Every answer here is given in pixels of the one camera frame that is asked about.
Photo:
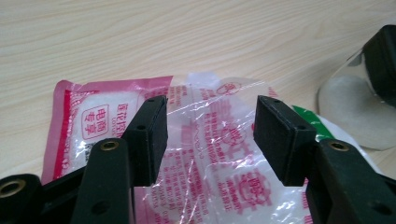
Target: plastic bag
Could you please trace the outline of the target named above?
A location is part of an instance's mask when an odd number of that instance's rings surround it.
[[[60,82],[43,182],[85,165],[96,141],[120,136],[120,123],[127,125],[145,99],[160,94],[169,99],[168,145],[156,184],[134,188],[137,223],[312,222],[305,187],[283,187],[253,140],[257,95],[276,93],[247,78],[199,73]]]

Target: red label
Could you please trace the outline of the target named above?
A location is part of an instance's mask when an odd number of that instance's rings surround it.
[[[169,87],[167,93],[169,105],[181,106],[181,98],[187,96],[187,86]]]
[[[271,186],[267,178],[257,169],[218,183],[221,199],[226,211],[237,211],[242,215],[245,209],[257,210],[257,206],[272,205]]]
[[[90,139],[108,132],[108,105],[85,110],[81,117],[82,138]]]
[[[235,146],[241,144],[247,137],[247,134],[238,124],[227,123],[221,131],[221,137],[224,143]]]
[[[305,224],[314,224],[314,220],[312,220],[311,216],[306,216],[306,217],[304,217],[304,223]]]
[[[128,112],[128,104],[122,104],[117,106],[117,116],[111,120],[112,123],[112,135],[116,137],[122,137],[128,124],[126,122]]]
[[[229,82],[217,89],[217,93],[221,95],[234,95],[241,90],[242,85],[237,82]]]

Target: clear plastic container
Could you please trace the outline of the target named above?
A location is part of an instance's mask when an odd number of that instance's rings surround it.
[[[396,26],[384,26],[320,88],[318,109],[363,147],[396,147]]]

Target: wooden table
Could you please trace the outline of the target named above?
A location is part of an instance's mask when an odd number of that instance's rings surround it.
[[[259,78],[317,110],[319,86],[383,25],[393,0],[0,2],[0,178],[41,175],[61,79]],[[368,151],[396,178],[396,150]]]

